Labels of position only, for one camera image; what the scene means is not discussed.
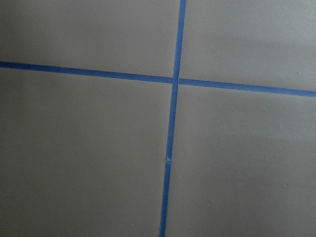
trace gray panel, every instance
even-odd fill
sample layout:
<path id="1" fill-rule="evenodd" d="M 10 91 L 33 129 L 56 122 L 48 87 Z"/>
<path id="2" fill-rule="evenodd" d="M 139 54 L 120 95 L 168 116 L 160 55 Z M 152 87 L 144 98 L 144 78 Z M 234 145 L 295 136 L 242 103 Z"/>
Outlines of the gray panel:
<path id="1" fill-rule="evenodd" d="M 316 236 L 315 102 L 180 86 L 167 237 Z"/>
<path id="2" fill-rule="evenodd" d="M 171 85 L 0 78 L 0 236 L 158 236 Z"/>
<path id="3" fill-rule="evenodd" d="M 178 0 L 0 3 L 0 60 L 172 76 Z"/>
<path id="4" fill-rule="evenodd" d="M 316 90 L 316 2 L 189 0 L 182 78 Z"/>

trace blue tape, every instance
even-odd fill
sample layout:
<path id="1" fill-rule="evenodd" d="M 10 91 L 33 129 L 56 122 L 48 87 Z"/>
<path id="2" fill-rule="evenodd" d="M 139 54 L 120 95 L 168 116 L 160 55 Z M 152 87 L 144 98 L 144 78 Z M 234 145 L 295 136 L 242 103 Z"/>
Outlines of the blue tape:
<path id="1" fill-rule="evenodd" d="M 169 182 L 170 182 L 170 172 L 171 172 L 171 156 L 172 156 L 172 148 L 173 148 L 174 126 L 175 126 L 175 119 L 176 119 L 178 79 L 179 79 L 180 64 L 181 64 L 181 51 L 182 51 L 182 41 L 183 41 L 185 10 L 186 10 L 186 0 L 180 0 L 178 32 L 177 32 L 177 41 L 176 41 L 174 68 L 173 68 L 173 83 L 172 83 L 171 102 L 170 102 L 166 164 L 164 168 L 164 185 L 163 185 L 160 235 L 159 235 L 160 237 L 165 236 L 166 223 L 167 223 Z"/>
<path id="2" fill-rule="evenodd" d="M 235 84 L 235 83 L 225 83 L 216 81 L 205 81 L 205 80 L 192 80 L 192 79 L 179 79 L 180 85 L 193 85 L 193 86 L 204 86 L 222 89 L 232 89 L 232 90 L 245 90 L 245 91 L 256 91 L 274 94 L 285 94 L 285 95 L 297 95 L 297 96 L 308 96 L 316 97 L 316 91 L 309 90 L 297 90 L 297 89 L 286 89 L 259 85 L 245 85 L 245 84 Z"/>
<path id="3" fill-rule="evenodd" d="M 103 78 L 117 78 L 117 79 L 128 79 L 128 80 L 173 83 L 173 78 L 167 78 L 167 77 L 148 76 L 148 75 L 139 75 L 139 74 L 130 74 L 130 73 L 115 73 L 115 72 L 77 69 L 77 68 L 63 68 L 63 67 L 34 65 L 34 64 L 25 64 L 25 63 L 0 62 L 0 68 L 12 68 L 12 69 L 32 70 L 32 71 L 41 71 L 41 72 L 51 72 L 51 73 L 75 74 L 75 75 L 85 75 L 85 76 L 103 77 Z"/>

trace vertical blue line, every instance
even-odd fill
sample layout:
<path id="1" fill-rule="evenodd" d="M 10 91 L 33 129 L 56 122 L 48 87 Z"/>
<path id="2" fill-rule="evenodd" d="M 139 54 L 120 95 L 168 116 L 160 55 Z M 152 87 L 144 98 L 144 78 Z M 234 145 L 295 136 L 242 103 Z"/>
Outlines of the vertical blue line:
<path id="1" fill-rule="evenodd" d="M 176 41 L 176 50 L 175 50 L 174 68 L 173 68 L 173 83 L 172 83 L 171 102 L 170 102 L 166 163 L 165 163 L 165 168 L 164 168 L 164 183 L 163 183 L 162 208 L 161 208 L 161 220 L 160 220 L 160 237 L 165 236 L 166 222 L 167 222 L 169 183 L 170 183 L 170 172 L 171 172 L 171 156 L 172 156 L 172 147 L 173 147 L 174 125 L 175 125 L 175 120 L 176 120 L 178 79 L 179 79 L 180 63 L 181 63 L 185 10 L 186 10 L 186 0 L 180 0 L 178 32 L 177 32 L 177 41 Z"/>

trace blue grid line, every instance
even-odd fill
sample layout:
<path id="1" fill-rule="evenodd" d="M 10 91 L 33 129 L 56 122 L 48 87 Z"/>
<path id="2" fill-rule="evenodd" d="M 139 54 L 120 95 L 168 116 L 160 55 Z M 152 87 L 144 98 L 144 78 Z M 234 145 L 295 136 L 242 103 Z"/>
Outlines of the blue grid line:
<path id="1" fill-rule="evenodd" d="M 186 0 L 180 0 L 178 32 L 177 32 L 176 50 L 175 50 L 175 56 L 174 56 L 173 83 L 172 83 L 170 113 L 169 113 L 166 163 L 165 163 L 165 168 L 164 168 L 164 182 L 163 182 L 162 207 L 161 207 L 161 219 L 160 219 L 160 235 L 159 235 L 160 237 L 165 236 L 166 223 L 167 223 L 169 184 L 170 184 L 170 173 L 171 173 L 171 157 L 172 157 L 172 148 L 173 148 L 174 126 L 175 126 L 175 119 L 176 119 L 178 79 L 179 79 L 180 64 L 181 64 L 181 51 L 182 51 L 182 41 L 183 41 L 185 10 L 186 10 Z"/>
<path id="2" fill-rule="evenodd" d="M 116 72 L 78 69 L 78 68 L 64 68 L 64 67 L 35 65 L 35 64 L 26 64 L 26 63 L 0 62 L 0 68 L 12 68 L 12 69 L 22 69 L 22 70 L 31 70 L 31 71 L 40 71 L 40 72 L 50 72 L 50 73 L 75 74 L 75 75 L 85 75 L 85 76 L 103 77 L 103 78 L 117 78 L 117 79 L 128 79 L 128 80 L 173 83 L 173 78 L 167 78 L 167 77 L 149 76 L 149 75 L 140 75 L 140 74 L 131 74 L 131 73 L 116 73 Z"/>
<path id="3" fill-rule="evenodd" d="M 192 79 L 179 79 L 179 84 L 212 87 L 212 88 L 222 88 L 222 89 L 232 89 L 232 90 L 265 92 L 265 93 L 274 93 L 274 94 L 316 97 L 316 91 L 286 89 L 286 88 L 277 88 L 277 87 L 260 86 L 260 85 L 246 85 L 246 84 L 235 84 L 235 83 L 206 81 L 206 80 L 192 80 Z"/>

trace blue line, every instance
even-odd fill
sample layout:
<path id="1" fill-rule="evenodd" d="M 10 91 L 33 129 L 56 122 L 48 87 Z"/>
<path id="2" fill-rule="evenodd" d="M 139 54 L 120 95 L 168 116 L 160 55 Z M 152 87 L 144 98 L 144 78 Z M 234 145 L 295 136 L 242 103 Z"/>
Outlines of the blue line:
<path id="1" fill-rule="evenodd" d="M 176 119 L 178 79 L 179 79 L 180 64 L 181 64 L 181 51 L 182 51 L 182 41 L 183 41 L 185 10 L 186 10 L 186 0 L 180 0 L 178 32 L 177 32 L 177 41 L 176 41 L 176 50 L 175 50 L 174 68 L 173 68 L 173 83 L 172 83 L 171 102 L 170 102 L 166 163 L 165 163 L 165 168 L 164 168 L 164 183 L 163 183 L 162 208 L 161 208 L 161 220 L 160 220 L 160 237 L 165 236 L 166 223 L 167 223 L 169 183 L 170 183 L 170 173 L 171 173 L 171 157 L 172 157 L 172 148 L 173 148 L 174 126 L 175 126 L 175 119 Z"/>
<path id="2" fill-rule="evenodd" d="M 23 70 L 32 70 L 32 71 L 41 71 L 41 72 L 50 72 L 50 73 L 65 73 L 65 74 L 85 75 L 85 76 L 103 77 L 103 78 L 118 78 L 118 79 L 128 79 L 128 80 L 173 83 L 173 79 L 167 78 L 167 77 L 138 75 L 138 74 L 130 74 L 130 73 L 115 73 L 115 72 L 78 69 L 78 68 L 64 68 L 64 67 L 44 66 L 44 65 L 25 64 L 25 63 L 0 62 L 0 68 L 23 69 Z"/>
<path id="3" fill-rule="evenodd" d="M 274 93 L 274 94 L 316 97 L 316 91 L 309 91 L 309 90 L 286 89 L 286 88 L 268 87 L 268 86 L 260 86 L 260 85 L 245 85 L 245 84 L 225 83 L 225 82 L 216 82 L 216 81 L 192 80 L 192 79 L 179 79 L 178 81 L 180 85 L 194 85 L 194 86 L 204 86 L 204 87 L 232 89 L 232 90 L 245 90 L 245 91 L 266 92 L 266 93 Z"/>

